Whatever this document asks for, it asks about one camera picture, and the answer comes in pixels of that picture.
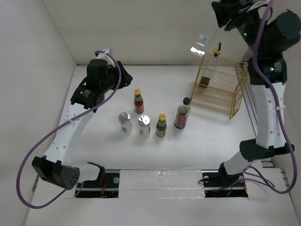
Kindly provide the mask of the clear liquid glass bottle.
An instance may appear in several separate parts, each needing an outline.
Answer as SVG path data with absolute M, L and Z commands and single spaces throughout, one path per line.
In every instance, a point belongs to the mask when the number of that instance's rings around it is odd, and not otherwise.
M 213 9 L 207 13 L 205 20 L 201 23 L 200 32 L 190 48 L 191 53 L 202 57 L 206 52 L 219 30 L 216 15 Z

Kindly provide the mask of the red label soy sauce bottle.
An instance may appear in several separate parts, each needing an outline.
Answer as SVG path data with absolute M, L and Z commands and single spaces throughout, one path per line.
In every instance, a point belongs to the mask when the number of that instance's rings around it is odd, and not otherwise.
M 177 108 L 177 113 L 174 121 L 176 128 L 183 129 L 186 126 L 190 111 L 190 98 L 185 97 L 182 104 L 180 104 Z

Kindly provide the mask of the dark sauce glass bottle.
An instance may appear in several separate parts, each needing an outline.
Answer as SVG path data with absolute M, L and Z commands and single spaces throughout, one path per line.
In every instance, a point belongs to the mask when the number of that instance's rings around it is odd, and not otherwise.
M 206 89 L 209 85 L 209 81 L 210 81 L 210 78 L 213 76 L 214 74 L 214 67 L 216 66 L 217 64 L 217 58 L 218 56 L 221 54 L 221 48 L 222 48 L 222 43 L 219 42 L 218 43 L 218 47 L 214 50 L 213 54 L 210 55 L 210 54 L 205 54 L 205 58 L 206 58 L 206 65 L 209 66 L 209 69 L 211 70 L 209 72 L 208 75 L 206 76 L 203 76 L 200 80 L 200 83 L 199 83 L 199 87 L 203 88 L 203 89 Z

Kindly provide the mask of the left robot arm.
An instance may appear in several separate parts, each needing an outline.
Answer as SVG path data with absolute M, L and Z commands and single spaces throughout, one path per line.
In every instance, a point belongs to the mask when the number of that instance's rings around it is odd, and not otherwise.
M 71 166 L 71 159 L 83 129 L 96 113 L 95 107 L 104 102 L 105 93 L 129 86 L 132 79 L 120 61 L 117 66 L 103 59 L 89 62 L 86 77 L 70 99 L 66 126 L 59 129 L 43 156 L 32 160 L 32 166 L 42 180 L 66 190 L 74 188 L 80 170 Z

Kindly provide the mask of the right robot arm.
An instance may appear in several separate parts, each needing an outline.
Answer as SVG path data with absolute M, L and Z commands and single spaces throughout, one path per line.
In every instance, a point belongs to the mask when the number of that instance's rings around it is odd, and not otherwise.
M 242 141 L 239 151 L 220 165 L 217 179 L 224 186 L 255 161 L 294 151 L 282 132 L 287 81 L 283 52 L 299 42 L 301 20 L 296 13 L 287 10 L 269 22 L 267 17 L 259 15 L 262 7 L 268 15 L 272 14 L 269 0 L 212 2 L 218 26 L 226 31 L 237 29 L 253 52 L 247 68 L 257 113 L 256 138 Z

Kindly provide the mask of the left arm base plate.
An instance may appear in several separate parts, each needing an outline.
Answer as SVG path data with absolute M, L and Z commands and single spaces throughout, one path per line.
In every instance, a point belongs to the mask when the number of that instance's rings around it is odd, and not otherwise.
M 84 181 L 83 186 L 76 186 L 76 198 L 118 198 L 119 196 L 119 171 L 109 171 L 104 175 L 102 182 L 97 180 Z

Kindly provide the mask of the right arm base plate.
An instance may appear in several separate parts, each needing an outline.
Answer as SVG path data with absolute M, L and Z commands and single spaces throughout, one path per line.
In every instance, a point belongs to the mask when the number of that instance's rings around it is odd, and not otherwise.
M 247 188 L 243 173 L 221 179 L 218 170 L 202 170 L 202 178 L 198 184 L 204 188 L 206 198 L 247 198 Z

